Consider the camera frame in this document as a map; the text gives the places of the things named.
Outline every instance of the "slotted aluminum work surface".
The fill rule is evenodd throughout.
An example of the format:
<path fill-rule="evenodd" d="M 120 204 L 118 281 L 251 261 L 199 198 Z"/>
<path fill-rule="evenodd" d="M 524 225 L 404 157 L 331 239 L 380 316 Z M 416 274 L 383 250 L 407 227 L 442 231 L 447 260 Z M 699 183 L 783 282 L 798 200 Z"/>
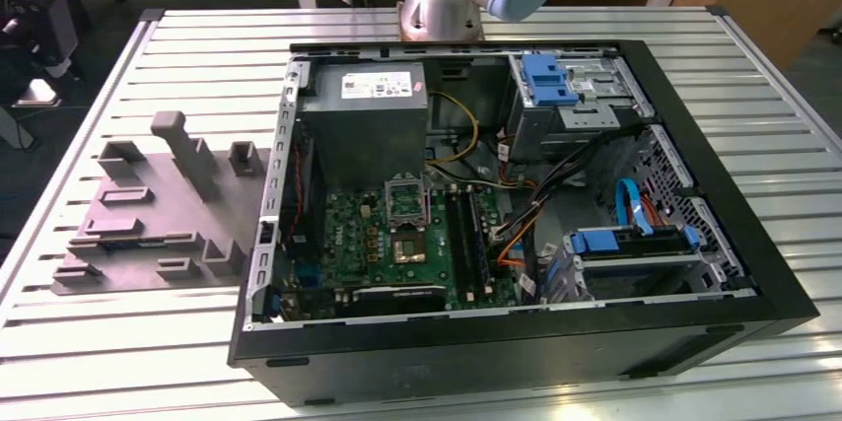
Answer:
<path fill-rule="evenodd" d="M 104 142 L 131 138 L 146 152 L 162 151 L 163 142 L 148 134 L 151 117 L 179 109 L 188 132 L 214 149 L 234 140 L 267 146 L 290 43 L 396 40 L 396 20 L 391 10 L 263 10 L 167 12 L 160 21 L 140 23 L 3 266 L 0 419 L 838 415 L 839 143 L 730 20 L 703 9 L 547 9 L 518 25 L 486 17 L 484 29 L 488 39 L 649 42 L 821 310 L 783 336 L 734 348 L 674 378 L 296 411 L 226 364 L 236 288 L 69 297 L 49 292 L 103 175 L 93 156 Z"/>

